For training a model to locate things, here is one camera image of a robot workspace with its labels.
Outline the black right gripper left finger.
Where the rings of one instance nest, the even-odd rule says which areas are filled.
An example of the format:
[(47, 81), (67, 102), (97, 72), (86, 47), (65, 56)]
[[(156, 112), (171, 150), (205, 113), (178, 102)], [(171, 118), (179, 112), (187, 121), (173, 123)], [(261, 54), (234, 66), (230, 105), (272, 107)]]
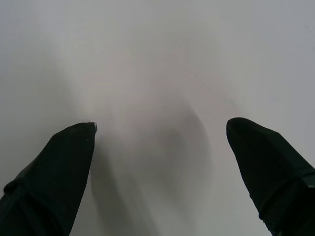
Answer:
[(70, 234), (92, 162), (97, 125), (78, 123), (56, 133), (3, 189), (2, 236)]

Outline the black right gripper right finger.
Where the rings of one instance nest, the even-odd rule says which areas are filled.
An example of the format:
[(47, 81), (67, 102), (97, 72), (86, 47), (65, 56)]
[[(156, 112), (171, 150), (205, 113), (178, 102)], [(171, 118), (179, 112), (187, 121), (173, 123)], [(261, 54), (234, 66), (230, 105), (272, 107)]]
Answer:
[(226, 135), (259, 219), (274, 236), (315, 234), (315, 169), (278, 132), (232, 118)]

